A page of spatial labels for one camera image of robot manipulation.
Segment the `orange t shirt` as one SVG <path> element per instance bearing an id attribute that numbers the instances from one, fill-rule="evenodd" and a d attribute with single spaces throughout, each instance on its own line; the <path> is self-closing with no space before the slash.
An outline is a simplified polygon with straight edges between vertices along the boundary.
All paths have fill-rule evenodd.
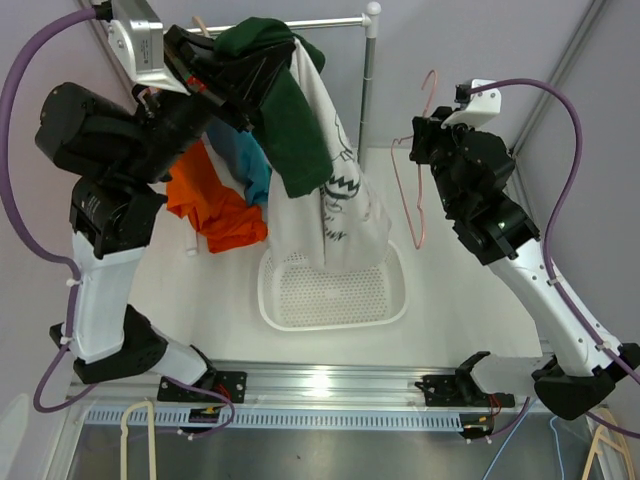
<path id="1" fill-rule="evenodd" d="M 167 210 L 189 223 L 203 236 L 208 251 L 222 253 L 267 239 L 268 227 L 259 206 L 219 179 L 201 141 L 196 142 L 170 169 L 166 184 Z"/>

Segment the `dark green white t shirt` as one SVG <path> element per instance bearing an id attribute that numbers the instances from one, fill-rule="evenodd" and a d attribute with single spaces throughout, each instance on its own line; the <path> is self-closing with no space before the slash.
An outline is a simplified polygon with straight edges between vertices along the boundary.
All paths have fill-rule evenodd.
<path id="1" fill-rule="evenodd" d="M 226 30 L 215 47 L 238 59 L 284 42 L 293 50 L 253 129 L 272 169 L 267 202 L 272 259 L 281 263 L 300 254 L 329 272 L 370 268 L 385 255 L 391 220 L 321 78 L 324 54 L 284 22 L 260 17 Z"/>

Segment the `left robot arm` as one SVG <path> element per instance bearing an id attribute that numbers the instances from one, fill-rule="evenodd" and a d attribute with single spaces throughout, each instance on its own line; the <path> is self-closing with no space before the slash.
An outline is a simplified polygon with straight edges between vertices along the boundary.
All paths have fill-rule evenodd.
<path id="1" fill-rule="evenodd" d="M 129 303 L 166 202 L 154 185 L 168 180 L 213 119 L 250 131 L 293 50 L 285 40 L 227 54 L 217 41 L 175 26 L 164 37 L 164 60 L 178 87 L 140 100 L 135 112 L 71 82 L 49 93 L 35 141 L 78 177 L 70 223 L 81 272 L 74 316 L 51 334 L 73 352 L 84 383 L 153 372 L 180 381 L 194 401 L 213 394 L 215 370 L 205 355 L 164 336 Z"/>

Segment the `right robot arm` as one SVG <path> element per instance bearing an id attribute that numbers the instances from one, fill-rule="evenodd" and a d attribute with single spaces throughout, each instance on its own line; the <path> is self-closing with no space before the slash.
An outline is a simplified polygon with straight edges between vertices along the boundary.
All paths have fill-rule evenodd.
<path id="1" fill-rule="evenodd" d="M 456 395 L 470 405 L 489 394 L 537 397 L 574 420 L 638 367 L 639 346 L 607 333 L 568 285 L 551 278 L 538 227 L 504 191 L 515 169 L 504 141 L 449 124 L 453 112 L 439 107 L 413 118 L 410 158 L 429 166 L 460 243 L 511 290 L 552 349 L 539 357 L 478 352 L 457 368 Z"/>

